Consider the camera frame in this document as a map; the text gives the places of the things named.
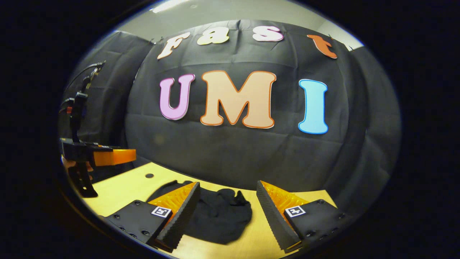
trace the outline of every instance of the wooden table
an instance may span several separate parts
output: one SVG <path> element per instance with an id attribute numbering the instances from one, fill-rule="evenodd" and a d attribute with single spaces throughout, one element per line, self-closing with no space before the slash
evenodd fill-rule
<path id="1" fill-rule="evenodd" d="M 84 198 L 87 205 L 97 215 L 108 216 L 124 207 L 133 200 L 146 201 L 160 186 L 177 180 L 178 182 L 197 181 L 202 188 L 218 191 L 230 188 L 224 185 L 197 180 L 195 178 L 171 171 L 160 165 L 149 163 L 115 177 L 94 184 L 97 198 Z M 215 244 L 183 235 L 177 249 L 172 253 L 160 250 L 163 253 L 180 259 L 278 259 L 285 254 L 278 246 L 273 233 L 265 218 L 262 207 L 256 196 L 256 191 L 230 188 L 235 193 L 240 190 L 245 199 L 251 203 L 253 211 L 251 222 L 244 229 L 241 237 L 227 245 Z M 335 205 L 325 190 L 295 193 L 297 196 L 313 201 L 323 199 Z"/>

